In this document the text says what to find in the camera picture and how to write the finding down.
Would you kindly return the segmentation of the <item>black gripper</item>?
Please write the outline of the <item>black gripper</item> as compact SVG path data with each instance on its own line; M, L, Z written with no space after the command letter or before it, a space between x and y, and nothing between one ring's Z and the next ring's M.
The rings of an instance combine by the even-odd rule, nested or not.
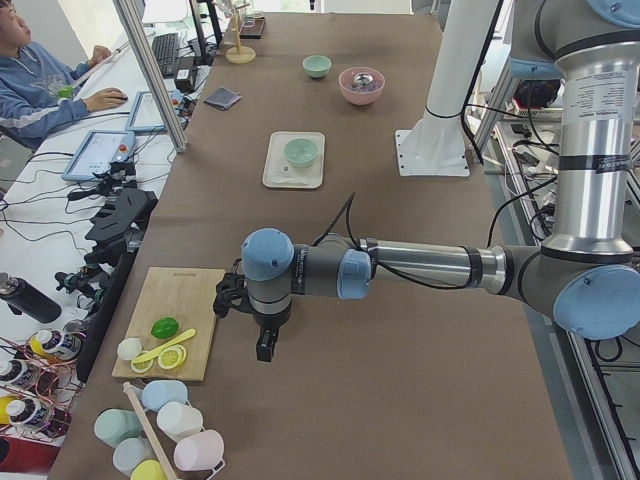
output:
M275 347L279 336L279 329L288 322L289 314L255 315L254 320L260 327L256 342L256 357L258 361L271 362L275 354Z

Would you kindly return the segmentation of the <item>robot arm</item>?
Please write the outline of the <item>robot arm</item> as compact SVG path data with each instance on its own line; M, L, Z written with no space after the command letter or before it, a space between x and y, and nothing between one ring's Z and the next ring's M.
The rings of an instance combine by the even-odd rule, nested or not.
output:
M294 295L361 299L378 268L441 290L482 288L529 305L590 340L639 320L639 274L623 239L639 68L635 1L519 1L510 54L518 77L564 80L552 234L538 247L477 249L326 233L295 245L276 229L242 246L243 309L260 327L256 355L270 361Z

